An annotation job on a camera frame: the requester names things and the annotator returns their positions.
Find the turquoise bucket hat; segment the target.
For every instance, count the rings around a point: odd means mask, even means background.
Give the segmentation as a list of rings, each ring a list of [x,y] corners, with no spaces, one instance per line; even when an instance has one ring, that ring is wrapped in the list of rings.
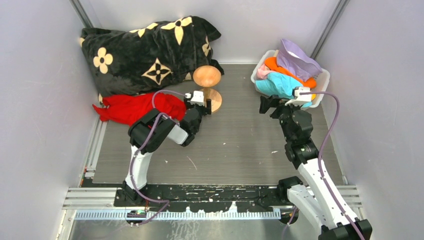
[[[294,99],[294,89],[303,87],[303,85],[291,76],[271,72],[265,79],[254,81],[255,89],[268,97],[277,95],[279,98]]]

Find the wooden hat stand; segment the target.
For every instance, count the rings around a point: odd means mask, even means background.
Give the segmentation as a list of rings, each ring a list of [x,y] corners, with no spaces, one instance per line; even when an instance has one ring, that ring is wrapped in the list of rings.
[[[217,112],[223,102],[222,95],[215,89],[214,86],[221,81],[221,72],[214,66],[204,65],[198,67],[193,73],[194,82],[202,87],[203,95],[211,100],[211,112]]]

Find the orange bucket hat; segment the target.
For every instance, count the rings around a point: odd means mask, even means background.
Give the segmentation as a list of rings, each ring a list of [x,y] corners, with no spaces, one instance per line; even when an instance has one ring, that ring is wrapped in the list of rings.
[[[296,75],[294,75],[293,73],[291,73],[289,70],[287,70],[286,68],[279,66],[277,64],[277,58],[276,57],[268,57],[267,59],[264,60],[264,65],[266,67],[268,67],[271,71],[275,71],[287,76],[290,76],[294,79],[296,79],[298,82],[300,82],[304,87],[308,87],[308,88],[315,88],[317,86],[317,82],[313,77],[309,77],[306,80],[303,80],[299,77],[297,77]]]

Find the lavender bucket hat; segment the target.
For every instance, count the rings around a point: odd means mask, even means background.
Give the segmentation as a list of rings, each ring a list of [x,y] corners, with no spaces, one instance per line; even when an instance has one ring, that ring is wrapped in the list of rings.
[[[310,58],[297,44],[282,38],[276,56],[279,67],[283,67],[299,79],[306,81],[323,72],[321,66]]]

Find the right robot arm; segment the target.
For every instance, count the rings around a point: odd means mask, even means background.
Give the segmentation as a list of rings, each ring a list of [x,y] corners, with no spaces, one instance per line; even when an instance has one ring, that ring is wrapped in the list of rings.
[[[371,223],[361,220],[343,199],[312,140],[312,115],[294,102],[277,95],[260,97],[259,113],[274,108],[270,117],[281,126],[286,156],[307,182],[304,185],[297,176],[279,180],[278,197],[297,207],[319,240],[369,240]]]

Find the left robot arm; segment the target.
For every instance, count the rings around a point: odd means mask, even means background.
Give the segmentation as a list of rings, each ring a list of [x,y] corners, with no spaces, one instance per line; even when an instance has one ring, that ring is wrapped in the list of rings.
[[[147,172],[153,153],[166,139],[182,147],[188,146],[199,132],[202,118],[212,113],[212,100],[208,98],[205,103],[186,98],[184,104],[187,111],[179,122],[153,108],[130,126],[131,159],[122,188],[125,200],[133,204],[146,200],[147,197],[140,193],[147,185]]]

